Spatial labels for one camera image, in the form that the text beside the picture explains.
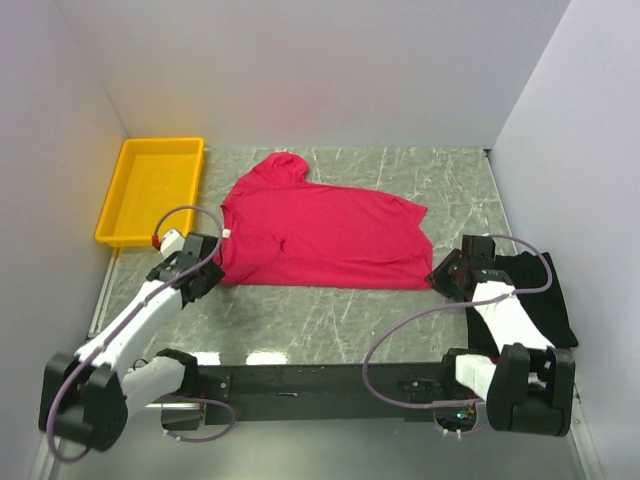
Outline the red t shirt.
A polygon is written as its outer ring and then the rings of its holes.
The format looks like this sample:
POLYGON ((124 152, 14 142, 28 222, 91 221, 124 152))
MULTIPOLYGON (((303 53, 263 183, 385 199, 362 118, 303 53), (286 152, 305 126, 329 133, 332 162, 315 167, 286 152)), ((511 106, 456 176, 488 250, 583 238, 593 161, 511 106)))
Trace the red t shirt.
POLYGON ((227 285, 426 290, 427 209, 371 189, 312 183, 299 155, 276 152, 239 178, 220 208, 216 258, 227 285))

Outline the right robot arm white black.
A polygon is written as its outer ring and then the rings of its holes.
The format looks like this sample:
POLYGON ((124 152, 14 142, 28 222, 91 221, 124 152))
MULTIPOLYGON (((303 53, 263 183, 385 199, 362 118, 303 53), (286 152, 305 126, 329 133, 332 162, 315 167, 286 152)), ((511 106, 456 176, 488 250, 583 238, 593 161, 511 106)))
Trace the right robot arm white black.
POLYGON ((496 357, 460 353, 441 371, 444 395, 460 399, 472 390, 486 403, 497 431, 561 437, 568 433, 575 360, 544 335, 522 306, 524 296, 543 295, 554 272, 539 250, 532 254, 545 272, 543 284, 519 288, 496 265, 497 235, 465 235, 428 276, 433 289, 454 306, 475 309, 498 350, 496 357))

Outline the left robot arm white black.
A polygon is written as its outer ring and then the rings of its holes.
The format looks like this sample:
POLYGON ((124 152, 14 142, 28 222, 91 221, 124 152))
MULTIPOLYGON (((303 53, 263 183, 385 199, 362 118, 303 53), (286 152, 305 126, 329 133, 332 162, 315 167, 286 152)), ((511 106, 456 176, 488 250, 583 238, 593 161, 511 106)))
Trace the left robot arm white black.
POLYGON ((147 405, 167 396, 186 402, 200 393, 192 354, 164 349, 142 367, 133 364, 166 322, 221 282, 224 272, 214 261, 220 247, 219 238, 198 233, 163 238, 162 261, 125 309, 74 353, 47 362, 38 428, 49 444, 61 438, 104 452, 147 405))

